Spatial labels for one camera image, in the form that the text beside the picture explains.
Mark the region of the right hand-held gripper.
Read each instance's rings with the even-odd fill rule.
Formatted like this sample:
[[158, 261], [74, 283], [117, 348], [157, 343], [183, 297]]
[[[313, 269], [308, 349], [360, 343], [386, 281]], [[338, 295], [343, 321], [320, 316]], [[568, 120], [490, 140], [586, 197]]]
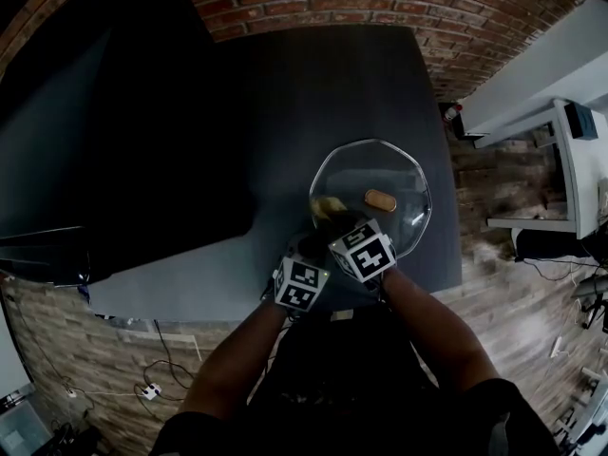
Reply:
[[[335, 231], [349, 233], [335, 239]], [[366, 214], [360, 211], [332, 213], [332, 223], [317, 224], [314, 239], [317, 244], [329, 244], [342, 272], [360, 283], [381, 275], [396, 264], [389, 236], [380, 230], [375, 219], [366, 222]]]

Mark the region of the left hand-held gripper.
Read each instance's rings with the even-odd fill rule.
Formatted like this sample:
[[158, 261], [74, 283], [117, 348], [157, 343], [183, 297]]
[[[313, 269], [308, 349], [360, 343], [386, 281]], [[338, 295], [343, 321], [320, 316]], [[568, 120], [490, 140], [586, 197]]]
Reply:
[[290, 238], [286, 256], [273, 271], [275, 303], [296, 312], [309, 312], [330, 278], [329, 271], [318, 268], [327, 262], [328, 246], [324, 240], [308, 242], [307, 258], [315, 266], [301, 260], [306, 256], [300, 243], [306, 237], [296, 234]]

